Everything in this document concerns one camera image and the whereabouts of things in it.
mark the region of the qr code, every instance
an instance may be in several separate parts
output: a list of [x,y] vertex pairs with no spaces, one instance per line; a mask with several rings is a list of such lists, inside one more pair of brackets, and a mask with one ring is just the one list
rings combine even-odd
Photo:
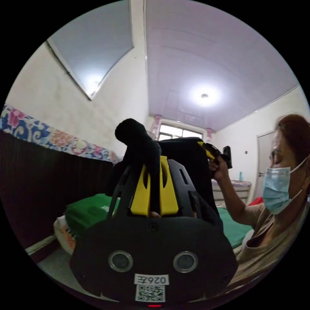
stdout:
[[165,302],[165,286],[137,285],[136,301]]

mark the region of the floor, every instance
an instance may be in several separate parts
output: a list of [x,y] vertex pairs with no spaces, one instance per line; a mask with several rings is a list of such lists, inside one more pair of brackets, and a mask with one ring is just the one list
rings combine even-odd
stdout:
[[[63,249],[59,248],[50,254],[46,259],[41,261],[38,264],[38,267],[60,283],[83,294],[98,298],[97,296],[88,293],[80,286],[69,267],[69,261],[70,255]],[[101,299],[113,301],[104,296],[101,296]]]

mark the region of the woman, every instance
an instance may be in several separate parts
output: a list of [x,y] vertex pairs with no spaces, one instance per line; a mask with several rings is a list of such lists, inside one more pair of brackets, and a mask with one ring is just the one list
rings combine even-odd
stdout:
[[263,184],[264,203],[246,206],[235,192],[226,163],[210,161],[232,219],[252,226],[245,247],[237,249],[238,270],[228,289],[248,283],[281,258],[292,244],[309,208],[310,125],[300,115],[287,115],[276,125],[270,168]]

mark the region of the floral wallpaper border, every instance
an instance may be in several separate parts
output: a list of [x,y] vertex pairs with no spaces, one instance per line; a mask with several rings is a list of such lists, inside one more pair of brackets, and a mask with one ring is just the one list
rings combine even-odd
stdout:
[[8,104],[1,113],[0,130],[18,139],[72,155],[112,163],[122,160],[113,151],[50,127]]

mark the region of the yellow bracket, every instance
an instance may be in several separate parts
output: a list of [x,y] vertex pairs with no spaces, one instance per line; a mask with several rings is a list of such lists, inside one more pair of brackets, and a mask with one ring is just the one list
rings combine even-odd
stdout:
[[179,211],[166,156],[160,157],[160,215],[177,214]]
[[[144,186],[144,179],[147,178],[147,186]],[[149,216],[150,210],[150,184],[151,177],[143,165],[140,178],[137,184],[136,192],[131,204],[131,213],[134,215]]]

